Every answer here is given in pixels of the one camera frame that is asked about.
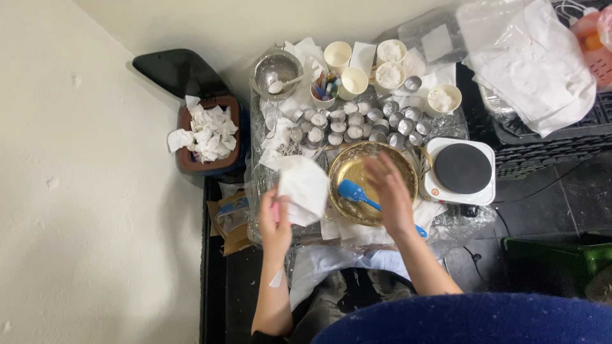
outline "white spoon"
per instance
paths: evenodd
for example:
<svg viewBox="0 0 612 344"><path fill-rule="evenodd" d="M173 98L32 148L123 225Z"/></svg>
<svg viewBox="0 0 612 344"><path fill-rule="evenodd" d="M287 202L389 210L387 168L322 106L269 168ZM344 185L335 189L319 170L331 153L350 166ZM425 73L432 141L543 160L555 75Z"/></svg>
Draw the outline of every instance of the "white spoon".
<svg viewBox="0 0 612 344"><path fill-rule="evenodd" d="M293 84L293 83L297 83L298 81L300 81L301 79L303 79L306 76L306 74L302 74L301 77L297 77L291 81L287 81L286 83L278 80L273 82L270 87L268 87L268 93L269 94L276 94L276 93L280 93L280 91L283 90L283 88L289 84Z"/></svg>

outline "white paper cup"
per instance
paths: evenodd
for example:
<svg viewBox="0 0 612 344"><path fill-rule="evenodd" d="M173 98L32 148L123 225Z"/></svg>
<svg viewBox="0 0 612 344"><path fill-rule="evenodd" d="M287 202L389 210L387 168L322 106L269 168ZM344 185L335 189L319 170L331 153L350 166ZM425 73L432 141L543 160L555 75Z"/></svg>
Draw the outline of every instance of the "white paper cup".
<svg viewBox="0 0 612 344"><path fill-rule="evenodd" d="M383 85L380 84L379 81L379 71L381 69L386 69L389 68L390 66L395 66L397 67L397 69L400 71L400 82L396 85L393 85L392 87L385 87ZM403 85L404 80L406 79L406 70L404 69L404 67L401 66L401 64L399 63L395 63L395 62L385 62L381 65L378 66L378 68L376 69L376 73L375 73L375 80L376 82L374 83L374 90L376 90L376 94L387 94L387 93L393 93L395 91L397 91L398 88L400 88L401 85Z"/></svg>
<svg viewBox="0 0 612 344"><path fill-rule="evenodd" d="M312 92L314 92L314 90L311 87L310 88L310 98L312 99L312 104L315 105L315 108L318 108L318 109L329 109L336 102L336 98L331 98L330 100L328 100L326 102L323 101L323 100L318 100L315 96L313 96Z"/></svg>
<svg viewBox="0 0 612 344"><path fill-rule="evenodd" d="M439 111L435 109L430 103L430 97L435 90L444 90L448 95L450 95L454 99L454 103L452 104L451 110L449 111ZM461 105L461 91L456 86L451 84L438 84L433 86L431 90L427 93L427 99L424 101L425 103L425 112L432 118L440 118L446 114L449 114L455 111L459 105Z"/></svg>
<svg viewBox="0 0 612 344"><path fill-rule="evenodd" d="M368 76L360 68L348 67L340 79L342 84L338 87L338 96L344 100L353 100L368 88Z"/></svg>
<svg viewBox="0 0 612 344"><path fill-rule="evenodd" d="M387 61L383 58L381 58L381 47L384 48L385 45L387 44L397 44L400 46L400 51L401 51L401 59L399 59L399 61ZM387 39L383 42L381 42L378 45L378 48L376 48L376 65L381 65L385 62L396 62L401 64L401 62L404 60L404 58L406 57L406 45L404 43L401 42L401 40L398 39Z"/></svg>
<svg viewBox="0 0 612 344"><path fill-rule="evenodd" d="M353 50L346 42L334 42L325 48L323 59L329 70L334 70L338 73L344 72L348 67L348 62L351 60Z"/></svg>

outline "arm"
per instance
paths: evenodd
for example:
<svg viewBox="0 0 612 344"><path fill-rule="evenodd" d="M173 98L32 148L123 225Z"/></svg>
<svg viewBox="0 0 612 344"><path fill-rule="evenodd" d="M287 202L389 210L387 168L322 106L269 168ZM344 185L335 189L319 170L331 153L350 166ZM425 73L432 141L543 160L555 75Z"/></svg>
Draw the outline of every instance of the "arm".
<svg viewBox="0 0 612 344"><path fill-rule="evenodd" d="M289 288L285 274L285 255L291 245L291 226L289 225L285 196L278 199L279 222L272 218L271 206L277 195L274 187L261 199L259 212L259 230L264 249L264 259L259 280L259 296L253 317L251 333L260 331L267 335L287 336L293 329L291 307L289 306ZM280 286L270 286L278 271L281 271Z"/></svg>
<svg viewBox="0 0 612 344"><path fill-rule="evenodd" d="M391 158L380 153L378 159L366 158L368 183L378 193L382 222L395 241L412 284L421 296L461 294L457 284L429 251L419 236L412 218L412 199Z"/></svg>

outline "white wall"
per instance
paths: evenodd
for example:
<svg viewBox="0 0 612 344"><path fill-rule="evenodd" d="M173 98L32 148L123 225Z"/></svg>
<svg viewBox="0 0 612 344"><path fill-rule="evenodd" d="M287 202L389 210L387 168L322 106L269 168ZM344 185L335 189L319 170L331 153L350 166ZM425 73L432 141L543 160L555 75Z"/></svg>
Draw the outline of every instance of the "white wall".
<svg viewBox="0 0 612 344"><path fill-rule="evenodd" d="M179 102L71 1L0 1L0 56L0 343L196 342Z"/></svg>
<svg viewBox="0 0 612 344"><path fill-rule="evenodd" d="M247 73L274 42L370 42L448 0L75 0L135 54L189 48L248 95Z"/></svg>

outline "black burner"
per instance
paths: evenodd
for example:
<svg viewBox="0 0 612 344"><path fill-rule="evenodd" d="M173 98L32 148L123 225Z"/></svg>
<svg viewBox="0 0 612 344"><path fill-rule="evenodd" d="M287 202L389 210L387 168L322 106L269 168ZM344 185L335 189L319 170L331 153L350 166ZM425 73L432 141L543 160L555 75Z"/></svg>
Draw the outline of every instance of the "black burner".
<svg viewBox="0 0 612 344"><path fill-rule="evenodd" d="M465 143L454 143L443 148L433 163L433 170L442 186L462 195L484 189L493 174L485 154Z"/></svg>

